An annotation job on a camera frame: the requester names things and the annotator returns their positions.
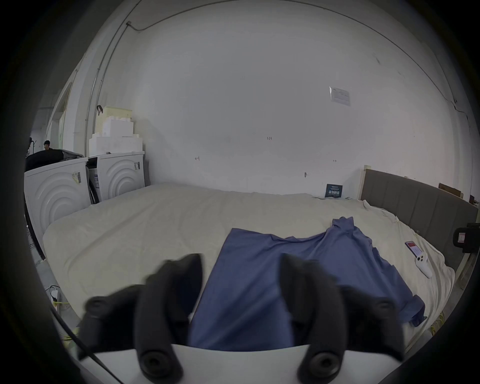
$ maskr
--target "sticker label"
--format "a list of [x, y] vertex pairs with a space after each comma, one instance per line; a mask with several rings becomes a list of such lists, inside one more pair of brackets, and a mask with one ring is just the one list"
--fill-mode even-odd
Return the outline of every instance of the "sticker label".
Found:
[[77, 184], [80, 184], [82, 182], [82, 177], [80, 176], [80, 172], [72, 173], [72, 178], [75, 180]]
[[327, 184], [325, 197], [342, 197], [343, 185]]

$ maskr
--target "paper notice on wall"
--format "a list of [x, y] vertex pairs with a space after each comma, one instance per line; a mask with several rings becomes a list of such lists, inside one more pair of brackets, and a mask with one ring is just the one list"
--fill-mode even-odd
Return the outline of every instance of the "paper notice on wall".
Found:
[[335, 101], [336, 103], [350, 106], [350, 94], [348, 93], [348, 91], [340, 88], [330, 87], [330, 100]]

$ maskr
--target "blue sign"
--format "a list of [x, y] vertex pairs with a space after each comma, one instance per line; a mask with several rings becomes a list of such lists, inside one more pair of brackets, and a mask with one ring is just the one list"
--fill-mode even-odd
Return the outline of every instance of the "blue sign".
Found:
[[342, 188], [343, 185], [327, 184], [325, 197], [342, 197]]

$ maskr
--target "wall mark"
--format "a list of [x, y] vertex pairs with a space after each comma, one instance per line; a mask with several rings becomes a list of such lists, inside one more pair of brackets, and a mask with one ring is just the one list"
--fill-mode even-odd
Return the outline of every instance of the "wall mark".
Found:
[[378, 57], [375, 55], [375, 52], [372, 53], [372, 56], [375, 57], [375, 60], [377, 60], [377, 63], [379, 63], [380, 65], [382, 65], [382, 63], [380, 63], [380, 60], [378, 60]]

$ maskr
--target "gray upholstered headboard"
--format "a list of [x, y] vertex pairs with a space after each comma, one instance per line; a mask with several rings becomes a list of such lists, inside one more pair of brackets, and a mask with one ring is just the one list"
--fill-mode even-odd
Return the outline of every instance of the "gray upholstered headboard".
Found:
[[446, 265], [458, 268], [463, 253], [452, 243], [453, 232], [474, 223], [478, 208], [431, 185], [372, 169], [365, 171], [361, 199], [396, 215], [443, 253]]

